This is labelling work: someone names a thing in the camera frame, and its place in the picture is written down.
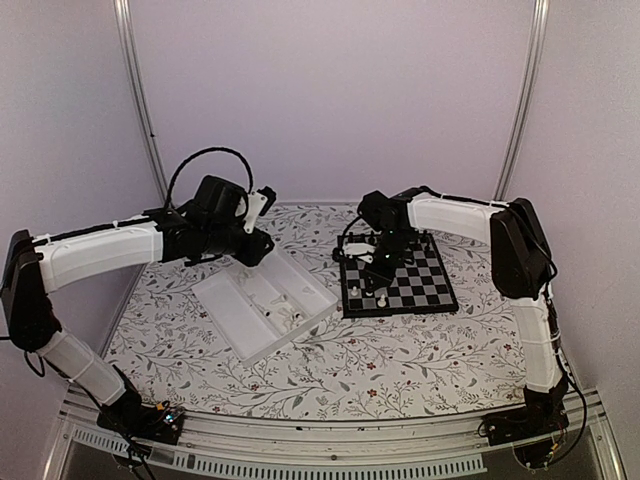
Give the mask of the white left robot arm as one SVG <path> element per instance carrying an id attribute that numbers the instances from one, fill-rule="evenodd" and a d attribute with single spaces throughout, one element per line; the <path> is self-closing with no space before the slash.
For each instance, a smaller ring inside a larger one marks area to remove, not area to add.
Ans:
<path id="1" fill-rule="evenodd" d="M 265 186 L 254 191 L 208 175 L 194 198 L 61 234 L 35 236 L 28 230 L 10 238 L 1 282 L 1 305 L 10 341 L 34 353 L 67 379 L 110 406 L 111 419 L 128 434 L 148 426 L 148 412 L 131 397 L 116 369 L 72 330 L 80 323 L 78 306 L 92 325 L 97 301 L 106 306 L 113 294 L 98 287 L 153 263 L 182 261 L 188 266 L 229 256 L 249 267 L 274 248 L 256 222 L 276 200 Z"/>

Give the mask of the black and silver chessboard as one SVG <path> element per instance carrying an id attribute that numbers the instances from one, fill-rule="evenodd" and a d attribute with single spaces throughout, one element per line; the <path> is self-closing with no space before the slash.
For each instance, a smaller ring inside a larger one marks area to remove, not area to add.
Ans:
<path id="1" fill-rule="evenodd" d="M 366 318 L 457 312 L 458 301 L 432 235 L 431 238 L 429 249 L 410 247 L 409 261 L 396 270 L 391 285 L 376 290 L 372 297 L 365 295 L 363 270 L 366 263 L 360 260 L 338 262 L 343 315 Z M 356 298 L 350 296 L 353 286 L 359 288 L 360 295 Z M 387 298 L 384 308 L 377 306 L 381 295 Z"/>

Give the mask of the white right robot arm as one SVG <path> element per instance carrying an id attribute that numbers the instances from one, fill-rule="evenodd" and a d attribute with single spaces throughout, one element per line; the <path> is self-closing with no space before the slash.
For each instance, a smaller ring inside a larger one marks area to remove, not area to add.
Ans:
<path id="1" fill-rule="evenodd" d="M 537 436 L 552 424 L 556 409 L 544 397 L 562 397 L 568 380 L 557 358 L 560 333 L 550 288 L 557 269 L 532 203 L 524 198 L 482 201 L 421 186 L 392 197 L 368 193 L 357 212 L 380 236 L 365 254 L 369 292 L 391 284 L 410 243 L 422 232 L 449 233 L 489 246 L 491 279 L 509 301 L 520 334 L 525 398 L 536 398 L 518 412 L 517 427 Z"/>

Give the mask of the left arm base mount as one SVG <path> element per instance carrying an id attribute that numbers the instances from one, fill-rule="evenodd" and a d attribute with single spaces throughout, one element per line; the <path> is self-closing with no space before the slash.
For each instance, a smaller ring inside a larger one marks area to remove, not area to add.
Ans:
<path id="1" fill-rule="evenodd" d="M 177 445 L 186 410 L 165 400 L 154 405 L 142 403 L 139 393 L 126 391 L 112 405 L 102 405 L 97 425 L 103 429 L 168 445 Z"/>

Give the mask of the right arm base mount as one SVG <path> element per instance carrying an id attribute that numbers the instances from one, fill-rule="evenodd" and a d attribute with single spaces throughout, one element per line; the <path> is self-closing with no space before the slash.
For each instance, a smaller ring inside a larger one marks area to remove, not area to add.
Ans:
<path id="1" fill-rule="evenodd" d="M 563 396 L 563 393 L 556 395 L 525 388 L 523 407 L 483 416 L 477 432 L 490 446 L 545 436 L 538 442 L 516 447 L 514 455 L 528 469 L 546 468 L 554 460 L 560 444 L 559 440 L 551 438 L 551 434 L 558 432 L 563 436 L 569 426 Z"/>

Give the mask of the white plastic tray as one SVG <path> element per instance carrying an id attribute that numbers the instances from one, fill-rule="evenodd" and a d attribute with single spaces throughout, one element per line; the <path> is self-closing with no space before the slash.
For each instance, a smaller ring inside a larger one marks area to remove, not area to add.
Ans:
<path id="1" fill-rule="evenodd" d="M 338 297 L 291 255 L 275 249 L 256 267 L 240 263 L 195 284 L 192 291 L 216 329 L 249 367 L 312 329 L 336 310 Z M 287 302 L 270 301 L 285 294 Z M 296 309 L 305 320 L 284 332 L 278 310 Z"/>

